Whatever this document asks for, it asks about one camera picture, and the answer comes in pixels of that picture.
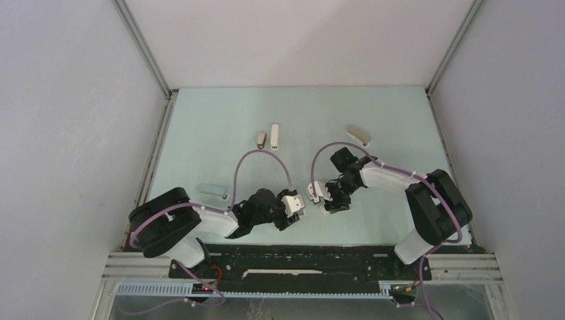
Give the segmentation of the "small grey stapler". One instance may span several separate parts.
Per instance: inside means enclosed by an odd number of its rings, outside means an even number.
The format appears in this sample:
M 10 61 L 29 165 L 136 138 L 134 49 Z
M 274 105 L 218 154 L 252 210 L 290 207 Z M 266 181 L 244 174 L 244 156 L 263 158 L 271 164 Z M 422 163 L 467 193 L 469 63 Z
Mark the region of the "small grey stapler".
M 257 149 L 264 149 L 267 141 L 267 133 L 261 131 L 257 135 Z

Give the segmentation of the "light blue stapler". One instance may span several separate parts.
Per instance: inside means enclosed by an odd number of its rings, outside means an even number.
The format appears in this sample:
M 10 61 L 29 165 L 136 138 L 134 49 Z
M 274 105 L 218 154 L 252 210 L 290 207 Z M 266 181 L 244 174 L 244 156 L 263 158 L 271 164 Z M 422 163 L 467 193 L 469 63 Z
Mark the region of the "light blue stapler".
M 228 201 L 230 199 L 229 190 L 220 185 L 200 184 L 197 190 L 208 197 L 218 199 L 221 201 Z

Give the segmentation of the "beige stapler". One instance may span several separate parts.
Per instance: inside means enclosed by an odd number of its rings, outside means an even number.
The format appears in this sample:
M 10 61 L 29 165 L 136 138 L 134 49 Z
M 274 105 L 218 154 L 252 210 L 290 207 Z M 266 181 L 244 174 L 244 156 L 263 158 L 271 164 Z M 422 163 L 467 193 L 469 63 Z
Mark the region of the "beige stapler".
M 362 147 L 367 148 L 370 146 L 372 136 L 364 129 L 361 129 L 356 125 L 347 125 L 346 134 Z

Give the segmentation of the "white stapler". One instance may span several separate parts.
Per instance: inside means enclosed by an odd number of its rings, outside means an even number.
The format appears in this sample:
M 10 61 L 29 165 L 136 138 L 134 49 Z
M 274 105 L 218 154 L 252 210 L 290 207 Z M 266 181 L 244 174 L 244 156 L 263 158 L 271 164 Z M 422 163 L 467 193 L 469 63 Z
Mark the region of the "white stapler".
M 279 149 L 279 136 L 280 136 L 280 126 L 278 123 L 274 123 L 271 125 L 271 138 L 270 138 L 270 146 L 273 151 Z

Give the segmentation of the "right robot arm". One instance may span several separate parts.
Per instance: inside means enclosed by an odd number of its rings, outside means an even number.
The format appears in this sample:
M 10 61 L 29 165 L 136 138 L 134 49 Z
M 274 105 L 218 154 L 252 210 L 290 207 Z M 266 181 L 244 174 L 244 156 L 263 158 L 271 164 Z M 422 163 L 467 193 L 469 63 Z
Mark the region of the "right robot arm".
M 339 176 L 325 183 L 310 180 L 308 198 L 322 203 L 325 213 L 347 211 L 359 189 L 379 189 L 403 198 L 409 208 L 413 229 L 397 243 L 387 261 L 388 272 L 404 279 L 414 262 L 446 243 L 459 244 L 472 211 L 450 175 L 441 169 L 431 173 L 407 171 L 365 153 L 356 157 L 350 143 L 341 143 L 330 158 Z

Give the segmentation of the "white staple box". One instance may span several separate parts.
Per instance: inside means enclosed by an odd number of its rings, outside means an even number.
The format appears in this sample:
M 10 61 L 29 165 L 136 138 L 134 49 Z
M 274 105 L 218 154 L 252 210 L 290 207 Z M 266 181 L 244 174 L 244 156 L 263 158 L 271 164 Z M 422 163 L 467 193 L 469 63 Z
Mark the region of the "white staple box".
M 319 209 L 323 215 L 325 216 L 330 215 L 330 212 L 326 210 L 325 206 L 320 206 Z

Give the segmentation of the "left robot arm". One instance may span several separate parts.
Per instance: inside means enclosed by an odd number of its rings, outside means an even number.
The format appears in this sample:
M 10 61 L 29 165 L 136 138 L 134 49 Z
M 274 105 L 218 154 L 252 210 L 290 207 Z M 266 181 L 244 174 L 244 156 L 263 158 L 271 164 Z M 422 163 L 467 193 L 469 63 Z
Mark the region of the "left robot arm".
M 182 187 L 175 187 L 129 213 L 129 245 L 146 258 L 165 256 L 184 265 L 193 277 L 204 277 L 211 260 L 201 234 L 238 239 L 269 223 L 284 231 L 300 219 L 304 208 L 295 190 L 275 195 L 259 189 L 247 200 L 219 209 L 194 203 Z

